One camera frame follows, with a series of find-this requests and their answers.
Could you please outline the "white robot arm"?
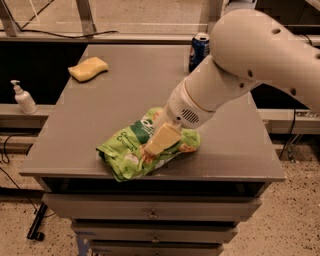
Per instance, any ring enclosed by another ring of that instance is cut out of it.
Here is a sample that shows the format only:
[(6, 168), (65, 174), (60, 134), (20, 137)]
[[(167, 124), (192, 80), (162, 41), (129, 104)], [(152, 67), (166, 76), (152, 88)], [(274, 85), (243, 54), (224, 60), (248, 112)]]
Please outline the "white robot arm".
[(320, 112), (320, 50), (270, 16), (238, 9), (214, 25), (210, 54), (172, 91), (145, 151), (158, 155), (183, 128), (207, 122), (223, 104), (268, 84)]

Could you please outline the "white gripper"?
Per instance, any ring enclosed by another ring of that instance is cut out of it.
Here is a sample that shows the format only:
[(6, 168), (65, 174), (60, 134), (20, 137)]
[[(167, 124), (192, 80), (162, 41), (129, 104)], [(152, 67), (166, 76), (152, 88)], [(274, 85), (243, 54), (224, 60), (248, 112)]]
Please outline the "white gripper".
[(191, 98), (183, 80), (171, 93), (166, 106), (154, 121), (155, 134), (145, 151), (158, 155), (181, 139), (181, 129), (196, 129), (211, 119), (214, 111), (202, 109)]

